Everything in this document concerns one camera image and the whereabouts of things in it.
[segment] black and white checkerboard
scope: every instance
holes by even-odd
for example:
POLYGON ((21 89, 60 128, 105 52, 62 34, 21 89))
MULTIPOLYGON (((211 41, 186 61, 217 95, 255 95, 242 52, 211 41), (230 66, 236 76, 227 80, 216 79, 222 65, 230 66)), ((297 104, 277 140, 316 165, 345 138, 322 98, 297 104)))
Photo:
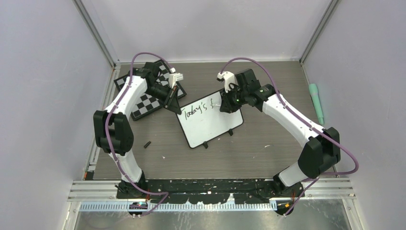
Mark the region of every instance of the black and white checkerboard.
MULTIPOLYGON (((156 82, 161 85, 168 85, 169 67, 162 60, 158 60, 155 63, 160 64, 159 68, 161 69, 160 76, 158 77, 156 82)), ((128 75, 129 73, 114 80, 115 86, 117 87, 118 90, 121 90, 123 88, 125 80, 128 77, 128 75)), ((186 96, 186 92, 179 82, 177 83, 177 85, 179 87, 178 99, 186 96)), ((154 111, 160 108, 162 108, 162 105, 158 102, 158 100, 155 97, 152 97, 144 93, 136 102, 133 112, 131 113, 131 117, 133 118, 134 121, 136 121, 148 114, 153 113, 154 111)))

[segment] robotic arm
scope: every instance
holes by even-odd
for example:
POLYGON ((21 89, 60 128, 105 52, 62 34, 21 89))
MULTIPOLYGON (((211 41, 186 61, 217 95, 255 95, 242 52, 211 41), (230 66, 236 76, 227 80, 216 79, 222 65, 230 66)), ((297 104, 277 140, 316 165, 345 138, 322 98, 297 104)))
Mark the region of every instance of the robotic arm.
MULTIPOLYGON (((130 82, 130 78, 127 78, 123 89, 118 93, 114 101, 106 107, 104 111, 96 111, 93 115, 96 145, 114 159, 107 141, 104 124, 109 112, 117 105, 109 124, 109 133, 114 146, 115 156, 119 160, 121 168, 126 172, 131 181, 143 189, 146 189, 144 182, 145 176, 136 163, 132 152, 134 135, 128 122, 134 105, 143 93, 147 93, 157 98, 159 103, 166 109, 181 114, 177 98, 179 88, 176 82, 182 80, 183 75, 175 73, 175 69, 172 68, 169 77, 169 85, 163 86, 156 83, 159 72, 159 66, 151 62, 147 62, 144 67, 140 69, 134 69, 132 82, 130 82), (130 85, 130 87, 126 92, 125 89, 128 85, 130 85)), ((134 191, 134 189, 130 189, 132 186, 125 175, 122 175, 121 179, 122 182, 119 184, 119 189, 123 191, 134 191)))
POLYGON ((253 70, 247 69, 236 75, 231 72, 223 72, 217 75, 217 80, 225 82, 224 89, 220 91, 221 112, 233 113, 242 105, 249 104, 278 121, 303 147, 299 160, 273 177, 271 186, 272 193, 275 195, 280 195, 306 178, 317 178, 340 161, 340 149, 317 134, 312 128, 322 130, 324 134, 339 143, 338 131, 332 127, 325 129, 315 124, 280 95, 285 103, 283 105, 274 87, 269 84, 261 86, 253 70), (305 126, 297 116, 286 109, 286 106, 289 106, 298 117, 310 123, 312 128, 305 126))

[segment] black whiteboard frame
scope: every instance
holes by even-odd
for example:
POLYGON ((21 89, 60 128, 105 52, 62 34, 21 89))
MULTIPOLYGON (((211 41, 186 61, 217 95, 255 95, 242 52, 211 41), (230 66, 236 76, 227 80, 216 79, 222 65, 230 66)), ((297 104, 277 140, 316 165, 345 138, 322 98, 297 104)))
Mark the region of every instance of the black whiteboard frame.
MULTIPOLYGON (((188 106, 188 105, 190 105, 190 104, 192 104, 192 103, 195 103, 196 101, 199 101, 199 100, 201 100, 201 99, 203 99, 203 98, 205 98, 205 97, 208 97, 208 96, 210 96, 210 95, 213 95, 213 94, 215 94, 215 93, 218 93, 218 92, 220 92, 220 91, 221 91, 221 90, 217 90, 217 91, 215 91, 215 92, 213 92, 213 93, 211 93, 211 94, 205 95, 205 96, 203 96, 203 97, 201 97, 201 98, 199 98, 199 99, 197 99, 197 100, 194 100, 194 101, 192 101, 192 102, 190 102, 190 103, 187 103, 187 104, 181 106, 181 108, 182 108, 182 107, 185 107, 185 106, 188 106)), ((239 109, 239 111, 240 111, 240 114, 241 114, 242 123, 241 123, 240 125, 234 127, 234 128, 231 128, 231 129, 235 129, 235 128, 237 128, 237 127, 240 127, 242 124, 244 124, 244 116, 242 115, 241 108, 239 109)), ((180 128, 182 129, 182 133, 183 133, 183 135, 185 136, 186 142, 188 143, 188 146, 189 146, 189 148, 191 148, 191 149, 195 149, 195 148, 197 148, 197 147, 203 145, 204 142, 209 142, 209 141, 211 141, 211 140, 213 140, 213 139, 215 139, 215 138, 217 138, 217 137, 223 135, 224 133, 228 133, 228 130, 227 130, 226 132, 224 132, 224 133, 222 133, 222 134, 220 134, 220 135, 218 135, 218 136, 215 136, 214 138, 212 138, 212 139, 210 139, 210 140, 206 140, 206 141, 204 141, 202 144, 200 144, 200 145, 198 145, 198 146, 192 148, 192 147, 190 146, 190 144, 189 144, 188 138, 186 137, 185 130, 183 130, 182 123, 180 122, 178 115, 175 114, 175 116, 176 116, 176 119, 177 119, 178 122, 179 122, 180 128)))

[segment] cable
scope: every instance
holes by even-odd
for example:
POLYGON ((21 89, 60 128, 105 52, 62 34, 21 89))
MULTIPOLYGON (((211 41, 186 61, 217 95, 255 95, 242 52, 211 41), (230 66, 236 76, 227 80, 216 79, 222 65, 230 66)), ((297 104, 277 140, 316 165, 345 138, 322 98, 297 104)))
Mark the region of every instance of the cable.
MULTIPOLYGON (((327 139, 328 141, 330 141, 331 143, 333 143, 335 146, 339 147, 340 149, 342 149, 349 157, 351 157, 351 159, 354 161, 355 163, 355 167, 353 170, 348 171, 348 172, 324 172, 323 175, 348 175, 348 174, 352 174, 355 173, 356 171, 358 171, 360 165, 358 163, 358 160, 355 158, 355 156, 344 146, 342 146, 340 143, 336 142, 335 140, 333 140, 332 138, 330 138, 329 136, 327 136, 326 134, 324 134, 322 131, 317 130, 316 128, 312 127, 312 125, 310 123, 308 123, 307 121, 305 121, 303 118, 301 118, 297 113, 295 113, 289 106, 286 105, 286 103, 282 100, 282 97, 279 93, 278 87, 276 86, 276 82, 273 79, 273 77, 271 76, 271 74, 268 72, 268 70, 259 62, 247 58, 247 57, 236 57, 233 58, 231 60, 229 60, 221 69, 220 74, 223 73, 224 69, 227 67, 228 64, 230 64, 231 62, 235 61, 235 60, 247 60, 247 61, 251 61, 254 64, 258 65, 262 70, 264 70, 264 72, 267 74, 267 76, 269 77, 273 87, 275 88, 276 91, 276 95, 279 99, 279 101, 282 103, 282 105, 293 115, 295 116, 297 119, 299 119, 303 124, 305 124, 307 127, 309 127, 312 131, 315 131, 317 134, 321 135, 322 137, 324 137, 325 139, 327 139)), ((315 179, 313 182, 311 182, 311 184, 309 186, 307 186, 302 193, 298 196, 298 198, 296 199, 296 201, 293 203, 293 205, 288 209, 288 211, 285 213, 288 214, 292 208, 295 206, 295 204, 299 201, 299 199, 305 194, 305 191, 312 186, 316 181, 318 181, 318 178, 315 179)))
POLYGON ((128 83, 127 87, 124 89, 124 91, 123 91, 123 93, 121 94, 121 96, 118 98, 118 100, 117 100, 116 104, 113 106, 112 110, 111 110, 111 111, 109 112, 109 114, 107 115, 107 119, 106 119, 106 123, 105 123, 104 129, 105 129, 105 131, 106 131, 107 142, 109 143, 109 147, 110 147, 110 149, 111 149, 111 151, 112 151, 113 159, 114 159, 114 161, 117 163, 117 167, 118 167, 118 170, 120 171, 120 173, 130 182, 130 184, 131 184, 134 188, 138 189, 140 192, 145 193, 145 194, 149 194, 149 195, 155 195, 155 196, 164 195, 164 197, 163 197, 152 209, 150 209, 149 211, 147 211, 147 212, 145 212, 145 213, 143 213, 143 214, 141 215, 141 216, 146 216, 146 215, 150 214, 153 210, 155 210, 155 209, 166 199, 166 197, 168 197, 169 193, 168 193, 168 192, 152 193, 152 192, 145 191, 145 190, 141 189, 140 187, 138 187, 138 186, 131 180, 131 178, 130 178, 130 177, 124 172, 124 170, 122 169, 121 164, 120 164, 120 161, 118 160, 117 156, 115 155, 114 147, 113 147, 113 143, 112 143, 112 139, 110 138, 110 132, 109 132, 109 121, 110 121, 110 118, 112 117, 112 114, 113 114, 114 110, 117 108, 117 105, 120 103, 120 101, 123 99, 124 95, 127 93, 128 89, 131 87, 131 82, 133 81, 133 66, 134 66, 134 61, 135 61, 135 59, 136 59, 139 55, 141 55, 141 54, 149 54, 149 55, 152 55, 152 56, 156 56, 157 58, 163 60, 163 61, 169 66, 169 68, 172 68, 172 66, 171 66, 164 58, 162 58, 162 57, 159 56, 159 55, 156 55, 156 54, 153 54, 153 53, 149 53, 149 52, 141 52, 141 53, 136 54, 136 55, 133 57, 133 60, 131 61, 131 67, 130 67, 130 82, 128 83))

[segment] green tube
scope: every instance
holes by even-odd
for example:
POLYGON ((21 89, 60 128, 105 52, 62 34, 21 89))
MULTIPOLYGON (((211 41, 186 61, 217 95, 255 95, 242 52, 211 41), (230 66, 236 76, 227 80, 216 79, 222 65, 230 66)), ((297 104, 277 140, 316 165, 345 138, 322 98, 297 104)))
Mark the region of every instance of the green tube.
POLYGON ((312 97, 313 106, 315 107, 315 110, 316 110, 318 122, 321 125, 324 125, 323 111, 321 110, 321 104, 320 104, 320 99, 318 98, 318 89, 317 89, 316 84, 310 84, 309 91, 310 91, 310 96, 312 97))

